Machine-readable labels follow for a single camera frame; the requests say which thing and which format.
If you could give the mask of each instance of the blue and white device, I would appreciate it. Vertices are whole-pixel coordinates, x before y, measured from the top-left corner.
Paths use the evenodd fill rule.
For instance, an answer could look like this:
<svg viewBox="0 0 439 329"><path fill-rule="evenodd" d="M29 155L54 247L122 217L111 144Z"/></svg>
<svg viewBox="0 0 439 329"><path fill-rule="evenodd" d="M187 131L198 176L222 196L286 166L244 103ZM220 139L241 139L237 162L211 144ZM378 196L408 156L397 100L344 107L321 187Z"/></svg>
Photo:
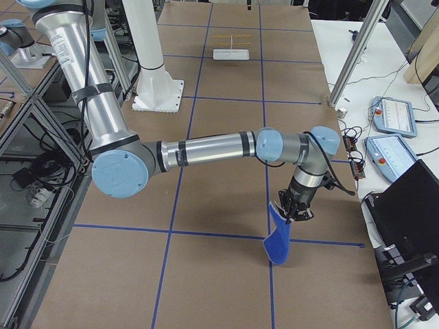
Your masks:
<svg viewBox="0 0 439 329"><path fill-rule="evenodd" d="M365 143L378 170L391 183L418 160L400 134L368 137Z"/></svg>
<svg viewBox="0 0 439 329"><path fill-rule="evenodd" d="M379 132L396 132L408 138L418 136L409 101L377 96L373 99L371 115Z"/></svg>

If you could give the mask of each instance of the white pole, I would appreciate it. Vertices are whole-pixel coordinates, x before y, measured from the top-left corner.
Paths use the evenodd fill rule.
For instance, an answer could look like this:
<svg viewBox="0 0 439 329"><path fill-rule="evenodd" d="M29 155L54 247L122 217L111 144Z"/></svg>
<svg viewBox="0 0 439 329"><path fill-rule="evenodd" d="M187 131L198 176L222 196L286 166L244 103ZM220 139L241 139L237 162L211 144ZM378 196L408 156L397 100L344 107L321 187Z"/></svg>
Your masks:
<svg viewBox="0 0 439 329"><path fill-rule="evenodd" d="M137 96L132 108L177 112L184 82L173 80L166 72L152 1L123 0L122 2L141 65Z"/></svg>

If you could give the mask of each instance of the blue joint cap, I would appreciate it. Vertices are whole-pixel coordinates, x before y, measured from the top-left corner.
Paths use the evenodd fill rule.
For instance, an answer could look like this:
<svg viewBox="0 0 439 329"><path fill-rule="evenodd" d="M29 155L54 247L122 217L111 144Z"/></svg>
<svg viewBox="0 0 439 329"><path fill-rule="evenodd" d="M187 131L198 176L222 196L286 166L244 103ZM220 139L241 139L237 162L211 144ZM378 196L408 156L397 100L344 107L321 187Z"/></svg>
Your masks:
<svg viewBox="0 0 439 329"><path fill-rule="evenodd" d="M319 125L311 129L311 133L315 136L326 153L332 156L337 153L338 146L340 145L340 136L338 136L334 130Z"/></svg>
<svg viewBox="0 0 439 329"><path fill-rule="evenodd" d="M17 3L27 8L41 9L53 5L56 0L16 0Z"/></svg>
<svg viewBox="0 0 439 329"><path fill-rule="evenodd" d="M15 49L9 46L7 43L0 42L0 51L9 57L15 52Z"/></svg>
<svg viewBox="0 0 439 329"><path fill-rule="evenodd" d="M92 29L90 33L94 41L104 41L107 35L107 28L104 27L103 29Z"/></svg>
<svg viewBox="0 0 439 329"><path fill-rule="evenodd" d="M283 139L280 132L273 128L259 130L256 141L256 154L258 158L266 161L276 161L281 157Z"/></svg>
<svg viewBox="0 0 439 329"><path fill-rule="evenodd" d="M25 27L25 24L19 19L5 19L0 22L0 25L4 27Z"/></svg>
<svg viewBox="0 0 439 329"><path fill-rule="evenodd" d="M102 193L124 198L142 191L149 173L146 164L137 155L114 149L98 155L91 177Z"/></svg>

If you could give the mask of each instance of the black screen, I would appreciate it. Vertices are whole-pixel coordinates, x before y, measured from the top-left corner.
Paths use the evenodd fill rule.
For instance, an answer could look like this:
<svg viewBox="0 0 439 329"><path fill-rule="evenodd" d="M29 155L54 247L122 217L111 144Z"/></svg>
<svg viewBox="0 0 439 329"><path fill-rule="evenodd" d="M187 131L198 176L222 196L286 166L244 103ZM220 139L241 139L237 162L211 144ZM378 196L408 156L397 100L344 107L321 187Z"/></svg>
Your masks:
<svg viewBox="0 0 439 329"><path fill-rule="evenodd" d="M387 246L395 244L405 260L431 252L439 256L439 180L418 160L375 202L377 228ZM414 273L439 313L439 266Z"/></svg>

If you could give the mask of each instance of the white table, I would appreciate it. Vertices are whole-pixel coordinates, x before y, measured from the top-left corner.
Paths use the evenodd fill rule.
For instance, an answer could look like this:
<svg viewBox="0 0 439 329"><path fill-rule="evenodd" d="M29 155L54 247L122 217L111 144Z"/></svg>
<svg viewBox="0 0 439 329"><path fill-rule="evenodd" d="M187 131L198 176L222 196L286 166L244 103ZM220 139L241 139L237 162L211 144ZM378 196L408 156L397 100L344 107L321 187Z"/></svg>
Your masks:
<svg viewBox="0 0 439 329"><path fill-rule="evenodd" d="M342 21L312 21L313 29L316 35L320 56L324 65L324 71L327 77L329 88L333 85L342 70L343 64L353 45L352 34L349 30L360 30L359 22L342 22ZM382 77L397 71L401 65L405 64L405 56L401 53L398 45L394 41L385 24L380 23L376 27L372 37L369 40L367 49L365 50L361 62L356 66L350 82L357 81L363 77ZM337 106L345 107L348 114L343 119L347 127L359 125L366 127L368 122L369 106L376 96L386 96L395 99L404 99L410 101L414 108L427 110L429 112L421 112L415 110L415 117L418 120L434 120L439 119L438 111L436 111L431 100L425 98L425 90L420 85L407 84L404 80L404 72L407 70L408 64L405 65L396 76L396 79L390 85L388 91L384 94L386 88L395 78L396 73L386 78L375 78L371 80L363 80L356 84L349 84L340 98ZM406 138L409 146L415 153L423 153L439 146L439 123L418 124L418 136L416 138ZM372 126L363 132L361 138L357 142L357 148L365 154L364 139L369 136L381 135ZM421 157L433 173L439 177L439 150ZM382 192L389 183L383 178L369 157L366 159L365 168L366 178L359 181L358 195L362 198L371 191ZM377 234L377 229L373 223L372 217L365 205L363 214L368 225L369 237L374 247L381 244L381 239ZM414 299L407 300L399 307L399 325L403 325L414 314L409 309L409 305ZM416 320L410 325L410 328L416 329L433 329L439 328L439 316L434 315L432 319L426 322Z"/></svg>

